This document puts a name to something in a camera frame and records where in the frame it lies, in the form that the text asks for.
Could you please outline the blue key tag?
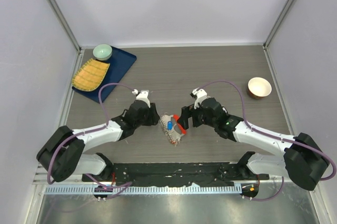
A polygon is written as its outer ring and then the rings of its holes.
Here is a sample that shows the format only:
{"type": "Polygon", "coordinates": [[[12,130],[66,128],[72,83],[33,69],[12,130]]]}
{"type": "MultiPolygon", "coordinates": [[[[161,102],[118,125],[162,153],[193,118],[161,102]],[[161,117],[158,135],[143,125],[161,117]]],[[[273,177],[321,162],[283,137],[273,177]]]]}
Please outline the blue key tag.
{"type": "Polygon", "coordinates": [[[167,122],[167,129],[168,129],[168,130],[172,130],[172,129],[173,129],[173,124],[172,124],[171,121],[168,121],[168,122],[167,122]]]}

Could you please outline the grey keyring holder red handle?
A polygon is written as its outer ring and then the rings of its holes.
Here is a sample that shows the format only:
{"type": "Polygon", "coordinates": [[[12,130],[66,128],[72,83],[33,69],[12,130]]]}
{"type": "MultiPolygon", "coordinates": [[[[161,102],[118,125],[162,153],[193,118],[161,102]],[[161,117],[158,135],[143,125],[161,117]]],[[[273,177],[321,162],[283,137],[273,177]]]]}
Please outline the grey keyring holder red handle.
{"type": "Polygon", "coordinates": [[[178,145],[181,138],[186,135],[186,130],[178,123],[179,116],[176,114],[164,114],[160,117],[162,129],[172,145],[178,145]]]}

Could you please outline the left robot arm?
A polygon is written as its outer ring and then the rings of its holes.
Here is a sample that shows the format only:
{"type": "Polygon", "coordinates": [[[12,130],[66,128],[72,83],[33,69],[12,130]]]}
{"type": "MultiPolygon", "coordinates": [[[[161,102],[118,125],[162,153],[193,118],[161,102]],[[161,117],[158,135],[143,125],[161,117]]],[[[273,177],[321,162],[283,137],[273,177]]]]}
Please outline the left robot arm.
{"type": "Polygon", "coordinates": [[[141,126],[155,126],[160,117],[155,103],[135,100],[123,113],[108,123],[71,130],[59,127],[38,152],[36,159],[47,171],[47,182],[62,182],[72,175],[83,181],[112,179],[112,162],[102,153],[88,155],[86,151],[108,142],[118,142],[134,134],[141,126]]]}

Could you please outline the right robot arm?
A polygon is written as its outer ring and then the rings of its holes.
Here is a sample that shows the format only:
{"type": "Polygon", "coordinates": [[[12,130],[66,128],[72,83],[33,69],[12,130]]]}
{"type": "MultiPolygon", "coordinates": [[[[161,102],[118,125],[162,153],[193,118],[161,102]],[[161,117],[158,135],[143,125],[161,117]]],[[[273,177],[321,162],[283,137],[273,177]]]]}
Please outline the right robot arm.
{"type": "Polygon", "coordinates": [[[249,144],[268,152],[248,154],[238,165],[243,179],[255,174],[270,174],[289,178],[302,189],[312,191],[322,179],[330,161],[325,157],[311,136],[279,134],[249,124],[243,118],[231,115],[215,98],[206,98],[198,105],[184,106],[178,123],[184,129],[207,125],[224,139],[249,144]]]}

